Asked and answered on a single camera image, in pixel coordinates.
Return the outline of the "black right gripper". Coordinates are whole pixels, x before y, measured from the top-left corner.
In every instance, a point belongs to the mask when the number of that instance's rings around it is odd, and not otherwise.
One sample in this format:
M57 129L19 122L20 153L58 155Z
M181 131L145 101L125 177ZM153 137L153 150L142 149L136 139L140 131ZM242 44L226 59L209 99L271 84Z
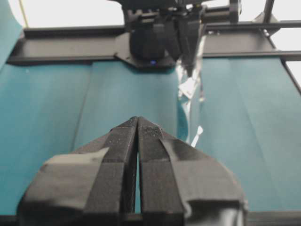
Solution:
M181 56L188 77L192 77L202 35L202 0L117 0L126 26L154 26L160 44L172 59Z

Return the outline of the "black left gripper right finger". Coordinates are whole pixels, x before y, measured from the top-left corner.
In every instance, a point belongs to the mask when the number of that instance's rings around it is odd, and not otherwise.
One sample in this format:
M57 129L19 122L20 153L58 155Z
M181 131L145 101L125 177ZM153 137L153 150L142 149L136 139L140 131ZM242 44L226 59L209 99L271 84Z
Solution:
M216 159L139 117L141 211L145 226L244 226L247 199Z

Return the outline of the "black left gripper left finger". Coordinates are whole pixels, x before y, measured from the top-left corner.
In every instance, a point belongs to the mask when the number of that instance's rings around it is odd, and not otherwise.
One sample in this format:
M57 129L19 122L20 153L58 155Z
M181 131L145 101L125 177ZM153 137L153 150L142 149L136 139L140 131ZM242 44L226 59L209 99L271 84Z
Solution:
M138 119L45 161L18 204L21 226L119 224L134 210Z

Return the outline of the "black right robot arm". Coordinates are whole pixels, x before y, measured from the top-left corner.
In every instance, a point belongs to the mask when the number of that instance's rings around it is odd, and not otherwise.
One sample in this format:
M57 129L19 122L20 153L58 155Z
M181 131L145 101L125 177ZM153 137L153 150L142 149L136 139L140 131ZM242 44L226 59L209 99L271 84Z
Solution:
M141 60L180 60L189 77L203 35L200 0L119 0L130 51Z

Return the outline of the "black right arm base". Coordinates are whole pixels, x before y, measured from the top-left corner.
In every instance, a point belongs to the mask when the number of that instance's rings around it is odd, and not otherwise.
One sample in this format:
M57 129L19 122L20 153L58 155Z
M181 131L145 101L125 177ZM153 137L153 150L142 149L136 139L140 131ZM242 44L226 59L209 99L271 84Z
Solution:
M115 38L114 57L139 69L167 69L174 67L176 64L170 56L165 56L162 59L142 59L135 56L130 51L130 33L128 32Z

